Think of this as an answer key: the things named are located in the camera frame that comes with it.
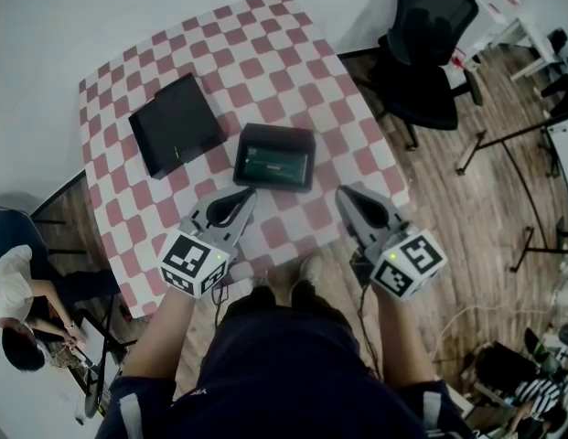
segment black box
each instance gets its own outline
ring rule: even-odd
[[[315,155],[310,130],[249,123],[241,132],[233,181],[240,186],[309,192]]]
[[[191,73],[158,91],[129,123],[147,171],[156,179],[226,139]]]

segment white marker cube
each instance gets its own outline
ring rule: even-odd
[[[432,280],[447,262],[432,234],[423,230],[385,251],[370,279],[405,300]]]
[[[225,251],[176,229],[159,253],[163,280],[197,299],[227,274],[229,261]]]

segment blue chair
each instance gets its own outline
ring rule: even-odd
[[[0,207],[0,258],[18,245],[28,245],[32,250],[31,276],[39,280],[61,278],[48,261],[53,254],[85,254],[86,251],[49,249],[40,236],[36,224],[63,225],[66,221],[56,219],[31,219],[27,213]]]

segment person's arm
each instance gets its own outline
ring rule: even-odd
[[[39,330],[40,332],[51,333],[52,335],[58,335],[59,337],[64,338],[64,343],[70,347],[76,347],[77,340],[74,337],[71,337],[68,332],[62,330],[61,328],[56,327],[55,325],[49,323],[47,320],[41,318],[29,318],[27,324],[30,328],[34,330]]]
[[[46,299],[48,299],[48,302],[54,307],[59,317],[62,319],[62,322],[64,322],[64,327],[71,337],[75,337],[79,342],[86,342],[86,336],[74,324],[68,310],[64,304],[62,304],[62,301],[60,301],[52,282],[46,280],[32,280],[29,282],[29,287],[34,297],[45,296]]]
[[[379,302],[379,326],[383,348],[383,378],[394,389],[401,389],[435,379],[430,360],[408,303],[372,285]]]
[[[515,430],[518,429],[518,425],[520,424],[521,420],[525,420],[529,418],[531,415],[531,409],[533,408],[533,402],[523,403],[519,408],[518,411],[515,413],[513,420],[509,423],[507,428],[507,436],[511,436],[515,433]]]
[[[196,299],[170,287],[145,332],[124,362],[124,377],[176,377]]]

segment checkered tablecloth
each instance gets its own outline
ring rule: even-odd
[[[229,139],[161,180],[146,172],[128,118],[160,88],[197,77]],[[240,240],[237,281],[312,251],[343,232],[334,192],[361,182],[408,201],[379,126],[332,48],[294,0],[246,0],[162,31],[80,83],[82,153],[91,202],[133,316],[151,314],[167,285],[157,269],[166,231],[198,199],[232,185],[246,123],[312,129],[316,170],[307,194],[259,191]]]

